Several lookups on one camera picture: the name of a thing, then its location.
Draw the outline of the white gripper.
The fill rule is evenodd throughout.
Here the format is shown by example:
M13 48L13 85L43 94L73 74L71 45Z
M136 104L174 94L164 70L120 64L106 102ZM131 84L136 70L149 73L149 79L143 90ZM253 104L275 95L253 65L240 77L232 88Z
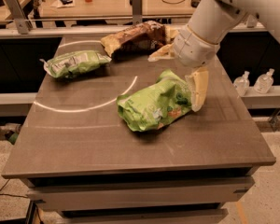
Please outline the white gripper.
M183 26L175 37L173 45L167 44L148 56L150 62L171 60L174 57L185 66L195 69L185 80L190 91L191 109L199 111L204 105L208 89L208 65L219 49L219 44L212 44L199 38L194 32Z

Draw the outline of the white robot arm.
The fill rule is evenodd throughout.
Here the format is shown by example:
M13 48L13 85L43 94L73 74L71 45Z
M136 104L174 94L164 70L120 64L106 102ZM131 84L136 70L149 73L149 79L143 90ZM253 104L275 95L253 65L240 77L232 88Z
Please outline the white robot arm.
M201 0L174 42L148 59L151 62L175 59L191 69L186 81L192 109L198 111L204 104L208 87L205 67L216 56L229 30L249 16L259 21L280 44L280 0Z

